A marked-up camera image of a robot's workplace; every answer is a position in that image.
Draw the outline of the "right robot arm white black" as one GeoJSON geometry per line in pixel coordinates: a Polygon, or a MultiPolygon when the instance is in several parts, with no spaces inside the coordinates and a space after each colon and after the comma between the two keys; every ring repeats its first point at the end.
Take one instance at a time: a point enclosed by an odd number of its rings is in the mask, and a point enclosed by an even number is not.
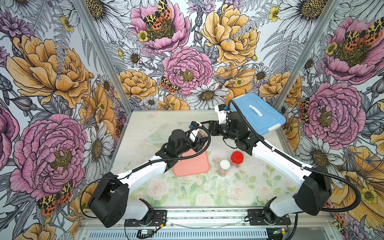
{"type": "Polygon", "coordinates": [[[209,126],[212,136],[233,140],[239,150],[275,168],[298,188],[296,193],[289,196],[269,200],[263,210],[266,219],[296,213],[316,216],[323,210],[332,194],[329,177],[286,155],[262,136],[252,133],[239,112],[216,112],[218,120],[211,121],[209,126]]]}

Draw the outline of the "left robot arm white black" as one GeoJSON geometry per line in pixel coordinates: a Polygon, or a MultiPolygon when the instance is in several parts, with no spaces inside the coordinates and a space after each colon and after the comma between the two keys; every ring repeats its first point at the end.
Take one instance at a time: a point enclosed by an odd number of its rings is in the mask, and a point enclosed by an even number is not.
{"type": "Polygon", "coordinates": [[[194,151],[193,157],[204,153],[211,143],[211,136],[205,127],[193,127],[187,132],[174,130],[167,143],[146,163],[125,173],[105,174],[88,201],[88,209],[106,228],[121,219],[132,220],[142,226],[148,225],[154,217],[154,208],[145,200],[130,201],[129,196],[136,189],[169,171],[179,161],[187,160],[183,154],[194,151]]]}

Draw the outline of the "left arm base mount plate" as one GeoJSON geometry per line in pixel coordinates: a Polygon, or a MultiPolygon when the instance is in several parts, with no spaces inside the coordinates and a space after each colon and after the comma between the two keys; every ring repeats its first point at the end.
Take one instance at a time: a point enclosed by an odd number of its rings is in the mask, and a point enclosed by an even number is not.
{"type": "Polygon", "coordinates": [[[126,211],[123,215],[125,227],[160,227],[167,222],[167,210],[155,209],[144,199],[137,201],[128,200],[126,211]]]}

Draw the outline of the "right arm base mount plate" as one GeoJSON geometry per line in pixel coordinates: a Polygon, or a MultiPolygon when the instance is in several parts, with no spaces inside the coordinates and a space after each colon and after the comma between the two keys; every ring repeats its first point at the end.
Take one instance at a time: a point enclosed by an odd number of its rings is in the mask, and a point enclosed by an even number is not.
{"type": "Polygon", "coordinates": [[[272,212],[270,205],[276,198],[277,197],[274,197],[269,200],[261,209],[248,209],[244,221],[250,223],[251,226],[290,225],[291,220],[289,215],[278,217],[272,212]]]}

